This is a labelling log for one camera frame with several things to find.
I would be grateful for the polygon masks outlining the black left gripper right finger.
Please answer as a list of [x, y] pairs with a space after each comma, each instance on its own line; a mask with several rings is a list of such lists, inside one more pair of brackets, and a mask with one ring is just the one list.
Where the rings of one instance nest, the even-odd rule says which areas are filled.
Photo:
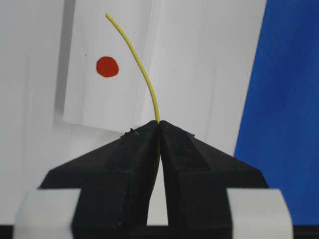
[[177, 233], [231, 233], [227, 188], [267, 188], [260, 170], [164, 120], [160, 153], [169, 226]]

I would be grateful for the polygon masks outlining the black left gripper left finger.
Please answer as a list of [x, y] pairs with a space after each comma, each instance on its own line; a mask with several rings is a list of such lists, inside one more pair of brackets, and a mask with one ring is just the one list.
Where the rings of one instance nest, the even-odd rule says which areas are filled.
[[158, 123], [51, 169], [40, 189], [80, 189], [73, 229], [120, 233], [147, 223], [158, 155]]

